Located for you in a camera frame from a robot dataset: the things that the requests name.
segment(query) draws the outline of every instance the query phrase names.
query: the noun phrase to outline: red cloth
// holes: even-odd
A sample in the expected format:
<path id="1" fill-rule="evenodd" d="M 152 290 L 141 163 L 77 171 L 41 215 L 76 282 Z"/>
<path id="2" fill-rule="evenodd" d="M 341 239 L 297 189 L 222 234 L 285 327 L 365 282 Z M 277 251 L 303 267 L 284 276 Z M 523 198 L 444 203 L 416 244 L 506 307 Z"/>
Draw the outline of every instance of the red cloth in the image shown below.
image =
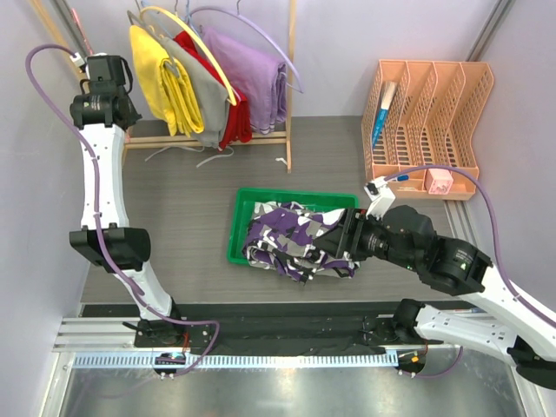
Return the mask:
<path id="1" fill-rule="evenodd" d="M 197 50 L 195 49 L 195 43 L 191 36 L 185 31 L 177 35 L 174 39 L 182 48 L 184 48 L 191 56 L 196 58 L 203 67 L 222 85 L 222 79 L 216 72 L 216 69 L 210 64 L 209 61 L 204 59 Z M 240 96 L 240 101 L 235 105 L 229 106 L 228 113 L 228 124 L 226 125 L 226 130 L 224 131 L 224 136 L 220 141 L 220 149 L 226 148 L 226 146 L 233 141 L 240 140 L 242 142 L 249 142 L 253 137 L 251 132 L 251 120 L 249 118 L 249 103 L 247 97 L 238 89 L 235 91 Z"/>

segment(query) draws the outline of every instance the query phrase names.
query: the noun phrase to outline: green tray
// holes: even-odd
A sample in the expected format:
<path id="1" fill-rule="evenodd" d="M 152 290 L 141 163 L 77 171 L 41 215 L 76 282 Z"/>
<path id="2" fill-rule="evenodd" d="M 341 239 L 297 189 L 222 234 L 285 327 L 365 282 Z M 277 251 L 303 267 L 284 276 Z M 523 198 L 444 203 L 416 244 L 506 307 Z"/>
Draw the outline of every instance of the green tray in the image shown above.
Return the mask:
<path id="1" fill-rule="evenodd" d="M 234 220 L 229 236 L 228 261 L 248 265 L 242 249 L 256 202 L 298 202 L 314 211 L 330 211 L 358 207 L 359 199 L 352 194 L 312 193 L 286 189 L 238 189 Z"/>

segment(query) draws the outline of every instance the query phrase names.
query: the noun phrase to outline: perforated basket wall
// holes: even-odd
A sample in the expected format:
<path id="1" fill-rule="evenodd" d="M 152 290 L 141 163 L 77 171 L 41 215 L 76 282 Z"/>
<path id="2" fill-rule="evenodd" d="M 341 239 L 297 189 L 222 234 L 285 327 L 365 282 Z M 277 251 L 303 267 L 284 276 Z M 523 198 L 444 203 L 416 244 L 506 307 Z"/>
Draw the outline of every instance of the perforated basket wall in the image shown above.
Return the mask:
<path id="1" fill-rule="evenodd" d="M 398 89 L 381 137 L 371 149 L 371 134 L 385 81 Z M 486 63 L 380 60 L 361 123 L 367 179 L 402 169 L 441 164 L 459 167 L 478 178 L 472 136 L 493 87 Z M 465 177 L 453 174 L 448 195 L 430 195 L 426 171 L 395 182 L 397 196 L 467 200 L 475 192 Z"/>

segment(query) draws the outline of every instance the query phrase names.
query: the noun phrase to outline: yellow cloth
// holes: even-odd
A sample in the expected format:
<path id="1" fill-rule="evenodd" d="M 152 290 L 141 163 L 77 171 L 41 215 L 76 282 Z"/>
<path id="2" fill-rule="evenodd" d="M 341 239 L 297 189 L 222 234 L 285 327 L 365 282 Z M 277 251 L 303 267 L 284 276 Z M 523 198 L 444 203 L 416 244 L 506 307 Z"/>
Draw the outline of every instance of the yellow cloth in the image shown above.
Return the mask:
<path id="1" fill-rule="evenodd" d="M 168 52 L 139 26 L 129 27 L 129 40 L 137 80 L 153 115 L 168 124 L 172 136 L 203 132 L 201 110 L 183 65 L 175 60 L 181 75 L 175 77 L 164 64 L 172 63 Z"/>

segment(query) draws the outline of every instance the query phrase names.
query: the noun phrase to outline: brush handle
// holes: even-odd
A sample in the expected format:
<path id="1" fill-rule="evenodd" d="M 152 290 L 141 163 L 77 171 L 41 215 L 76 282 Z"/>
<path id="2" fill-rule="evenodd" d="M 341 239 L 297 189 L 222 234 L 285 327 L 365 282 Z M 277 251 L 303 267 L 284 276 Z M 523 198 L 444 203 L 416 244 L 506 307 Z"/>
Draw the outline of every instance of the brush handle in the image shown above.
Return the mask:
<path id="1" fill-rule="evenodd" d="M 387 109 L 380 109 L 379 110 L 379 115 L 376 117 L 376 123 L 374 124 L 373 141 L 371 142 L 372 143 L 372 149 L 374 149 L 374 146 L 379 141 L 379 136 L 381 135 L 382 128 L 384 127 L 384 122 L 386 121 L 386 116 L 388 116 L 388 110 Z"/>

